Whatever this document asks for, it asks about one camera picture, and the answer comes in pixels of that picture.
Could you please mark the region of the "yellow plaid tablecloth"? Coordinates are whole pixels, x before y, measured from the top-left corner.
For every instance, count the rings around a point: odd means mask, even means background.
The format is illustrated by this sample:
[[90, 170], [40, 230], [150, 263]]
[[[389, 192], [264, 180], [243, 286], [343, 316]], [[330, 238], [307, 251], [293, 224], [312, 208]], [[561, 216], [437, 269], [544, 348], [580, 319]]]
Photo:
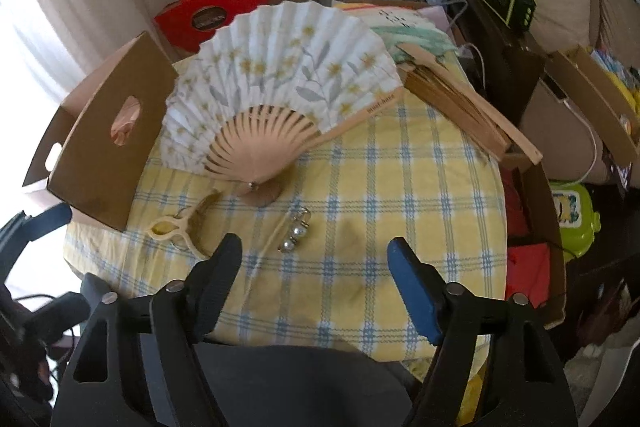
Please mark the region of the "yellow plaid tablecloth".
[[[280, 196], [244, 205], [234, 188], [164, 167], [151, 155], [125, 232], [74, 223], [63, 255], [125, 296], [154, 293], [184, 277], [190, 251], [146, 228], [218, 191], [201, 241], [234, 233], [243, 260], [213, 336], [232, 345], [358, 350], [378, 361], [425, 358], [387, 268], [386, 247], [407, 239], [448, 281], [501, 298], [506, 289], [506, 204], [498, 165], [444, 116], [413, 95], [299, 158]], [[300, 208], [311, 211], [295, 251], [278, 251]]]

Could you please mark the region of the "green toy case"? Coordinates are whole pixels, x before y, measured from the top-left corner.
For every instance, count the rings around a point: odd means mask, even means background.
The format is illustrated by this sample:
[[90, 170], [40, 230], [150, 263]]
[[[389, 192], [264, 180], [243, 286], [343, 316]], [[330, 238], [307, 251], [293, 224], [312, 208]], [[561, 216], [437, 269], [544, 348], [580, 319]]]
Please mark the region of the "green toy case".
[[565, 262], [582, 257], [601, 230], [600, 213], [582, 184], [550, 184]]

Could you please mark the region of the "red chocolate gift box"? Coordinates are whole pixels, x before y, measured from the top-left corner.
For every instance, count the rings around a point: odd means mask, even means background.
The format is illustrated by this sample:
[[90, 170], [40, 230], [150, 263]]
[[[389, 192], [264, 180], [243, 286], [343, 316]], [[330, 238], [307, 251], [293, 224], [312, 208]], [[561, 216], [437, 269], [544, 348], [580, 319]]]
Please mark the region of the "red chocolate gift box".
[[154, 17], [175, 48], [196, 53], [200, 44], [230, 25], [235, 17], [254, 11], [268, 0], [179, 0]]

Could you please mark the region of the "cardboard box of clutter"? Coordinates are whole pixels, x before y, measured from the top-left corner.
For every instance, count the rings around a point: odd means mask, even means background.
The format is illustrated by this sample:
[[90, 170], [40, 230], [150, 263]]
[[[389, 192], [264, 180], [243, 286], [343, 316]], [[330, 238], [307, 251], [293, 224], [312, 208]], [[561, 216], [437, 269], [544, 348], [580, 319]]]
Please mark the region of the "cardboard box of clutter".
[[546, 74], [586, 117], [614, 165], [630, 167], [639, 158], [639, 116], [612, 74], [582, 46], [551, 53]]

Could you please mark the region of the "colourful paddle fan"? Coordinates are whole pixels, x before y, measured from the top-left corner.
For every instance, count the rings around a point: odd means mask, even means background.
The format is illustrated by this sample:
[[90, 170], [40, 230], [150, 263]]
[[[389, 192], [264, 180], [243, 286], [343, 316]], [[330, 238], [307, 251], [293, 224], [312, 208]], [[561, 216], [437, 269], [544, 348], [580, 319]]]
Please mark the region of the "colourful paddle fan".
[[333, 1], [332, 6], [361, 18], [383, 40], [396, 64], [410, 61], [409, 55], [398, 48], [403, 43], [416, 44], [435, 56], [457, 49], [445, 31], [438, 29], [417, 10], [370, 2]]

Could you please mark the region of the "brown wooden folding fan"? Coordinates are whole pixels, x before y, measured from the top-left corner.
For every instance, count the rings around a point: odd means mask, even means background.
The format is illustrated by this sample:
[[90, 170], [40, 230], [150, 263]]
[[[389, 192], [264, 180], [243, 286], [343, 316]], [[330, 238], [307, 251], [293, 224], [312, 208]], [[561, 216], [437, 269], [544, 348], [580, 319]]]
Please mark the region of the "brown wooden folding fan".
[[401, 43], [399, 49], [414, 65], [407, 72], [405, 88], [451, 120], [486, 154], [503, 161], [515, 145], [532, 165], [541, 163], [540, 150], [525, 134], [431, 52], [415, 43]]

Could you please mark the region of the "floor box with papers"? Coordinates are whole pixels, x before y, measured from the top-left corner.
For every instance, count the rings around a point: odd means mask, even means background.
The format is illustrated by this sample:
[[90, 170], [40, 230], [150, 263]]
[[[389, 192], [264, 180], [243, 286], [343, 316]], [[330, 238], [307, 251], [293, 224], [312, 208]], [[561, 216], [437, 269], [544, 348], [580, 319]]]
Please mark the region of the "floor box with papers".
[[565, 319], [564, 251], [551, 188], [544, 169], [523, 154], [499, 164], [506, 203], [506, 293], [527, 297], [546, 329]]

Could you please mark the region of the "white floral folding fan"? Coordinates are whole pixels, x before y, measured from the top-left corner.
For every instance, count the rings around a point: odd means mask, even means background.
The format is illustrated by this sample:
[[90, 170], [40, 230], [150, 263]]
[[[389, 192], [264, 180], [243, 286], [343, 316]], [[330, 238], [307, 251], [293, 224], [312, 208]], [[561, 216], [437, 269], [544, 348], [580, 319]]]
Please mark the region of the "white floral folding fan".
[[203, 42], [166, 101], [167, 168], [266, 187], [299, 158], [394, 104], [393, 57], [363, 20], [317, 2], [263, 5]]

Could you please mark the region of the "pearl hair clip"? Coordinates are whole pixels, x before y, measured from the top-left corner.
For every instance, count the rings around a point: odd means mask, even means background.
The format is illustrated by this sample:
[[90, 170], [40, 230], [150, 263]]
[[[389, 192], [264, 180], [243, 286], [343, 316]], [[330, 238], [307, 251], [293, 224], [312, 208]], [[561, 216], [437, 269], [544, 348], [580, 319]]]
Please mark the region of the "pearl hair clip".
[[279, 244], [280, 253], [288, 254], [295, 251], [300, 241], [308, 234], [310, 218], [311, 211], [307, 208], [300, 208], [295, 213]]

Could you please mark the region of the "open cardboard box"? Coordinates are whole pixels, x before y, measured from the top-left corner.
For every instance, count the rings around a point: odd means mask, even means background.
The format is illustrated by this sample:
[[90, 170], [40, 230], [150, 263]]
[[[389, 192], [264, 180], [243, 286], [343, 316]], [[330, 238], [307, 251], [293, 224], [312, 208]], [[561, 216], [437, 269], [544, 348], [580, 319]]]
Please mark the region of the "open cardboard box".
[[176, 78], [147, 32], [107, 57], [43, 133], [23, 181], [26, 212], [65, 202], [77, 222], [125, 231]]

